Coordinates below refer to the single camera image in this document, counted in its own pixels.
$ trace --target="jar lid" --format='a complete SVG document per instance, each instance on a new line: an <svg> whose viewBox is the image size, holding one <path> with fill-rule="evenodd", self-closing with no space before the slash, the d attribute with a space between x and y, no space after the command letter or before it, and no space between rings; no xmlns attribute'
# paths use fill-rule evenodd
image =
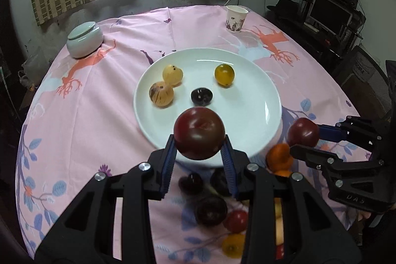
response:
<svg viewBox="0 0 396 264"><path fill-rule="evenodd" d="M72 40L83 36L84 34L88 33L94 26L96 22L85 22L81 25L75 27L67 37L67 39Z"/></svg>

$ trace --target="purple flower pattern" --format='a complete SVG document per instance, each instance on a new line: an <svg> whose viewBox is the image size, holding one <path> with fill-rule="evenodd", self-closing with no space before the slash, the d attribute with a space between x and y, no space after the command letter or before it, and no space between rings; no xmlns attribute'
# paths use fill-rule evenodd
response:
<svg viewBox="0 0 396 264"><path fill-rule="evenodd" d="M109 177L112 176L111 169L108 168L108 165L105 165L105 164L101 165L100 168L98 169L98 171L104 172Z"/></svg>

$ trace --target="orange tomato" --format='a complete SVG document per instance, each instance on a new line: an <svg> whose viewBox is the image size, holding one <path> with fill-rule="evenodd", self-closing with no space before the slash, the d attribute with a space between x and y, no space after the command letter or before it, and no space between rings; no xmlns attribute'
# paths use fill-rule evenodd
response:
<svg viewBox="0 0 396 264"><path fill-rule="evenodd" d="M289 170L293 165L289 145L287 143L274 145L267 153L267 165L272 172Z"/></svg>
<svg viewBox="0 0 396 264"><path fill-rule="evenodd" d="M230 234L221 244L221 249L225 256L232 259L240 259L244 252L245 235Z"/></svg>
<svg viewBox="0 0 396 264"><path fill-rule="evenodd" d="M274 172L274 175L282 177L290 177L291 174L292 172L290 170L278 170L277 172Z"/></svg>

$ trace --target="desk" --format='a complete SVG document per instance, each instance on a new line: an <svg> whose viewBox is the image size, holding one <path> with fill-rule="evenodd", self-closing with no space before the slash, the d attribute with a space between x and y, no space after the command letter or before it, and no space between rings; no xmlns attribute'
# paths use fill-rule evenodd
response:
<svg viewBox="0 0 396 264"><path fill-rule="evenodd" d="M328 35L322 31L316 33L303 22L289 18L277 18L272 22L303 47L328 73L341 61L337 54L339 41L335 37L330 42Z"/></svg>
<svg viewBox="0 0 396 264"><path fill-rule="evenodd" d="M98 56L89 60L96 62L93 65L71 58L66 47L60 51L33 99L17 157L17 213L31 256L97 171L125 173L146 161L154 150L135 120L133 94L143 72L164 55L191 47L214 47L238 53L266 71L282 100L282 125L271 145L285 140L297 117L335 124L347 115L357 115L318 62L270 22L250 11L244 30L231 34L225 18L226 9L220 6L162 8L100 22L104 43L91 54ZM320 141L318 147L344 160L366 159L365 151L346 142ZM252 159L265 164L262 154ZM299 161L293 170L306 176L349 228L355 212L327 198L321 172ZM177 185L191 171L200 173L206 183L213 172L177 163L165 199L149 201L157 262L239 263L221 251L221 242L229 234L222 225L206 229L195 222L195 199L183 195ZM242 207L231 199L226 202L229 210ZM116 258L120 258L120 207L117 204L114 228Z"/></svg>

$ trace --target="black chair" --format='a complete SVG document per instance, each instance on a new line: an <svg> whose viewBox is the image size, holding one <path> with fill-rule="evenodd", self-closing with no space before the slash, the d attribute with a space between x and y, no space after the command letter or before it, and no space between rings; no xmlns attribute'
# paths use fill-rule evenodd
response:
<svg viewBox="0 0 396 264"><path fill-rule="evenodd" d="M331 76L361 117L389 120L392 102L387 75L362 48L355 46Z"/></svg>

